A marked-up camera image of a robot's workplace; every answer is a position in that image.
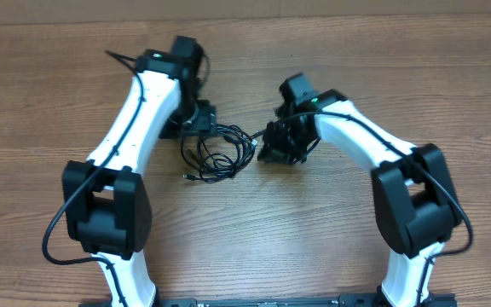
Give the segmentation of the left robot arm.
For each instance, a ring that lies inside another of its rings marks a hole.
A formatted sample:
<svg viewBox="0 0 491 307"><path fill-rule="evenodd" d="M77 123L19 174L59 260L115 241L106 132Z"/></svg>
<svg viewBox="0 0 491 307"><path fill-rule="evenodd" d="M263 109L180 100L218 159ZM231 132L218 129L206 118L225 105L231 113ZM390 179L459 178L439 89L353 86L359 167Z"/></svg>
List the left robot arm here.
<svg viewBox="0 0 491 307"><path fill-rule="evenodd" d="M198 42L178 36L169 52L136 58L113 54L132 72L127 99L102 142L62 173L67 233L97 262L110 287L109 306L153 306L158 292L144 247L153 215L143 176L158 139L207 136L216 111L199 98L199 68L208 59Z"/></svg>

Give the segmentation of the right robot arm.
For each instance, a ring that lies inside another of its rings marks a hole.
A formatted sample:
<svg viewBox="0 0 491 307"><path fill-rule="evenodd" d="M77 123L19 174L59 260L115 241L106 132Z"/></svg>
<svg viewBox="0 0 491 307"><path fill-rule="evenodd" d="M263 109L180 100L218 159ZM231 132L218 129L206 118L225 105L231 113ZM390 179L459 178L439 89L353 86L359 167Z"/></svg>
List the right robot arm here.
<svg viewBox="0 0 491 307"><path fill-rule="evenodd" d="M337 306L455 306L453 294L429 291L436 260L460 224L471 222L458 202L446 160L434 144L416 146L365 117L335 89L319 92L298 73L279 87L283 103L263 132L257 156L266 163L306 161L319 142L344 151L368 172L375 220L389 246L385 278L372 294L341 294Z"/></svg>

